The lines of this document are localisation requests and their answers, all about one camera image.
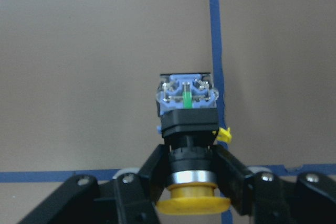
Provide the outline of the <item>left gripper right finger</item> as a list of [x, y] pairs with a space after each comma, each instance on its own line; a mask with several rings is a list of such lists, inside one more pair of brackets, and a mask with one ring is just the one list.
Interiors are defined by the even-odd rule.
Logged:
[[335, 180], [304, 172], [295, 182], [272, 172], [251, 172], [221, 145], [213, 145], [221, 193], [252, 223], [335, 223]]

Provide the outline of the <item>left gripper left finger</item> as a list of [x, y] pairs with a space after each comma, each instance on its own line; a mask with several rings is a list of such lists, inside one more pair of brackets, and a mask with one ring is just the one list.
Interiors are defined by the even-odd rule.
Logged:
[[167, 175], [165, 145], [156, 147], [138, 172], [123, 171], [107, 183], [92, 175], [68, 178], [21, 223], [160, 223], [155, 204]]

